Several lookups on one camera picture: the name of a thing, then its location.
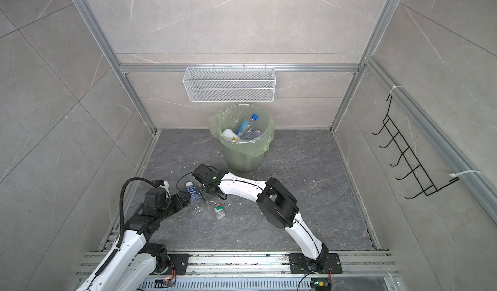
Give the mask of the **small bottle blue label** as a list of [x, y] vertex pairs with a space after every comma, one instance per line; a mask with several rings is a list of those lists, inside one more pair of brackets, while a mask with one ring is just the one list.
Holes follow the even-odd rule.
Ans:
[[186, 192], [190, 196], [190, 205], [191, 206], [200, 206], [201, 205], [201, 196], [197, 190], [197, 187], [191, 181], [186, 183]]

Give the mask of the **clear plastic cup bottle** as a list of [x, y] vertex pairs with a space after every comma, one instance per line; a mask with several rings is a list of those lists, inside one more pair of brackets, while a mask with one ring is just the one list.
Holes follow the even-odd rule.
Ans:
[[201, 207], [203, 210], [208, 211], [216, 202], [217, 202], [217, 195], [210, 195], [207, 192], [201, 192]]

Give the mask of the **small bottle green red label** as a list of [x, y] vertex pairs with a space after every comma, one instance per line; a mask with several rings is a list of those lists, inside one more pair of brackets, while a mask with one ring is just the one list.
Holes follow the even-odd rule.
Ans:
[[220, 203], [214, 204], [214, 211], [217, 219], [223, 219], [226, 217], [225, 210]]

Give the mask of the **clear bottle yellow label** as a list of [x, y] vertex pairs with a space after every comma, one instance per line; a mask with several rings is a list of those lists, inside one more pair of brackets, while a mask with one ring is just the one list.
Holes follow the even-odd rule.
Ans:
[[223, 131], [223, 136], [233, 142], [240, 142], [241, 138], [232, 130], [232, 129], [225, 129]]

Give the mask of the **clear bottle blue cap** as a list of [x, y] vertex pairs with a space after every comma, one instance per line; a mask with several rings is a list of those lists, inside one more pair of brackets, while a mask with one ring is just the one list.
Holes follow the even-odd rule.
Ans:
[[251, 117], [243, 120], [236, 129], [236, 134], [239, 138], [243, 138], [247, 133], [251, 132], [254, 123], [258, 120], [258, 116], [253, 114]]

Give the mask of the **purple Ganten water bottle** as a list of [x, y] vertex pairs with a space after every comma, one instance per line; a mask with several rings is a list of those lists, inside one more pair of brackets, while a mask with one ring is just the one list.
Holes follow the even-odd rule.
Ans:
[[261, 135], [262, 135], [262, 132], [260, 130], [258, 130], [258, 129], [252, 130], [252, 131], [248, 132], [246, 135], [244, 135], [242, 137], [242, 140], [243, 141], [251, 141], [251, 140], [254, 140]]

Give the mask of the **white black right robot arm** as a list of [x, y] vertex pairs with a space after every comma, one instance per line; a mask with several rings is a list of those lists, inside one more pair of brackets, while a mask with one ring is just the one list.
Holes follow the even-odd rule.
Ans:
[[276, 178], [267, 181], [249, 180], [231, 172], [217, 172], [201, 164], [192, 176], [211, 195], [225, 199], [234, 195], [255, 202], [264, 217], [275, 227], [285, 230], [300, 247], [304, 260], [301, 264], [310, 272], [327, 269], [327, 246], [305, 223], [296, 198]]

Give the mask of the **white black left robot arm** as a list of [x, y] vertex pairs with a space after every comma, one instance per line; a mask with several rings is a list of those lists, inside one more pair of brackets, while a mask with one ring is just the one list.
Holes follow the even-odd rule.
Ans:
[[161, 222], [190, 205], [184, 195], [169, 195], [165, 187], [149, 190], [144, 202], [126, 222], [111, 250], [78, 287], [79, 290], [147, 290], [170, 288], [186, 274], [190, 256], [172, 254], [164, 244], [150, 241]]

